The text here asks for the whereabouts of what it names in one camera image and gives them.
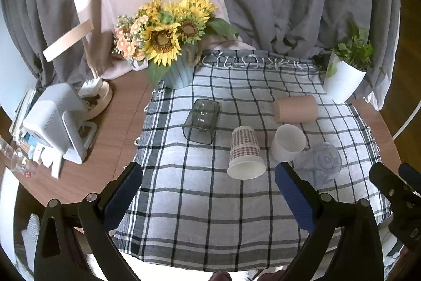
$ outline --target white cable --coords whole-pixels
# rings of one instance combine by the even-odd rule
[[[403,123],[403,125],[401,126],[401,128],[396,132],[396,134],[393,135],[393,140],[395,140],[397,138],[397,136],[399,136],[401,134],[401,132],[403,130],[405,130],[405,128],[408,126],[408,124],[411,122],[411,120],[415,117],[415,115],[417,114],[417,112],[419,111],[419,109],[421,109],[421,101],[418,103],[417,107],[415,108],[415,110],[411,113],[411,115],[409,116],[409,118],[406,120],[405,123]]]

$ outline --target brown cup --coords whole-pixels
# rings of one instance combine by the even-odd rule
[[[318,108],[312,95],[275,99],[273,117],[275,122],[306,123],[317,119]]]

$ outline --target white flower pot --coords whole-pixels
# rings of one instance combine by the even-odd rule
[[[357,89],[366,72],[361,72],[332,52],[323,90],[335,103],[344,103]]]

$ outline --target plaid tablecloth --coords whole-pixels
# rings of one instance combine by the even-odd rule
[[[353,105],[327,97],[311,61],[280,58],[265,51],[209,52],[196,67],[193,83],[181,90],[155,91],[135,161],[144,178],[115,236],[117,247],[143,261],[207,271],[255,270],[291,262],[305,242],[274,181],[277,163],[269,147],[279,123],[274,98],[312,94],[316,122],[298,125],[306,150],[327,141],[343,167],[323,190],[336,200],[369,199],[377,222],[389,203],[368,179],[380,160],[378,147]],[[187,142],[182,125],[193,103],[220,103],[212,145]],[[227,175],[231,132],[240,125],[256,131],[267,162],[262,176],[239,181]],[[331,248],[338,242],[336,232]]]

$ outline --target brown table surface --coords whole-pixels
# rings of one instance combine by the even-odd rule
[[[53,198],[62,203],[73,203],[81,201],[91,192],[101,192],[133,159],[136,153],[134,140],[142,131],[144,108],[151,98],[152,87],[145,70],[131,71],[112,80],[110,85],[114,92],[113,99],[107,109],[93,120],[98,130],[83,164],[65,160],[58,180],[52,178],[51,170],[43,165],[39,165],[36,174],[30,178],[15,174],[44,206]],[[364,100],[352,103],[371,126],[383,163],[397,173],[400,158],[380,113]]]

